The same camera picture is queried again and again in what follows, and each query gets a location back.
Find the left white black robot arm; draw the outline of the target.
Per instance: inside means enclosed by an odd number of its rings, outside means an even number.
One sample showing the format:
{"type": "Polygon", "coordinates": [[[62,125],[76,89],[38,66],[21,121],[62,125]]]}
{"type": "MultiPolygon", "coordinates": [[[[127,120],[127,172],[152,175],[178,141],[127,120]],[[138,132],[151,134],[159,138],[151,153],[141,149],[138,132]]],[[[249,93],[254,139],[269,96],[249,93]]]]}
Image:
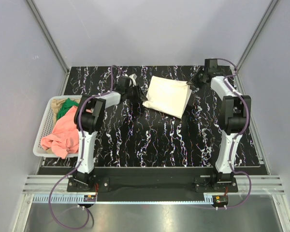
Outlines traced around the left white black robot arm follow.
{"type": "Polygon", "coordinates": [[[136,84],[136,78],[136,74],[122,75],[114,90],[101,95],[82,95],[74,116],[79,135],[79,148],[71,186],[78,184],[83,191],[90,191],[94,188],[95,140],[103,125],[105,110],[125,100],[132,102],[147,100],[140,86],[136,84]]]}

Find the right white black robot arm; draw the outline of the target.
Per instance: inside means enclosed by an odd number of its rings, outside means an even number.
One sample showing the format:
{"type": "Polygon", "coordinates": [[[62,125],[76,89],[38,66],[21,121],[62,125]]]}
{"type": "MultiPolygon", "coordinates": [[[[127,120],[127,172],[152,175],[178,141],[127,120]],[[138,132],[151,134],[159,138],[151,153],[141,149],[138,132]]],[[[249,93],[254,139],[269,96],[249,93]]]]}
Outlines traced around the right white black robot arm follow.
{"type": "Polygon", "coordinates": [[[208,84],[222,101],[218,116],[222,136],[220,150],[207,183],[217,192],[233,185],[236,151],[243,133],[249,127],[251,110],[251,97],[241,94],[229,82],[229,78],[237,76],[237,67],[234,66],[235,74],[225,75],[218,65],[219,60],[226,61],[224,58],[205,59],[204,66],[187,81],[188,85],[195,87],[208,84]]]}

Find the cream white t shirt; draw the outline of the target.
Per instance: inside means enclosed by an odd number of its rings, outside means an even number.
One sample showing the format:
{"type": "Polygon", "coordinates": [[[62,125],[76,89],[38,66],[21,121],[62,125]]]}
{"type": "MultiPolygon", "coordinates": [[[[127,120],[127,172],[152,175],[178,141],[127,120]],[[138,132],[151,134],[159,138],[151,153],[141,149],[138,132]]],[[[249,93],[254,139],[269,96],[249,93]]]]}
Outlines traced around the cream white t shirt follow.
{"type": "Polygon", "coordinates": [[[186,81],[152,76],[143,106],[181,119],[191,93],[186,81]]]}

